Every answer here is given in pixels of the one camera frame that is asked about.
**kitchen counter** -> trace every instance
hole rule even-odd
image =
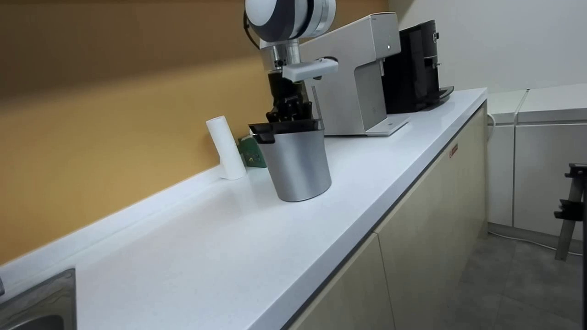
[[[79,327],[281,327],[484,100],[462,89],[391,137],[328,137],[332,186],[308,201],[281,201],[266,168],[150,197],[147,223],[75,258]]]

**floor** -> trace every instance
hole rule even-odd
[[[481,238],[442,330],[581,330],[581,256]]]

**stainless steel sink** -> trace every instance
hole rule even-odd
[[[0,330],[75,330],[75,269],[0,304]]]

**cabinet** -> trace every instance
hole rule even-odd
[[[398,330],[436,327],[482,228],[484,133],[479,111],[378,227]]]
[[[295,330],[392,330],[391,304],[374,236],[354,252],[293,322]]]
[[[486,111],[438,153],[295,330],[431,330],[486,219]]]

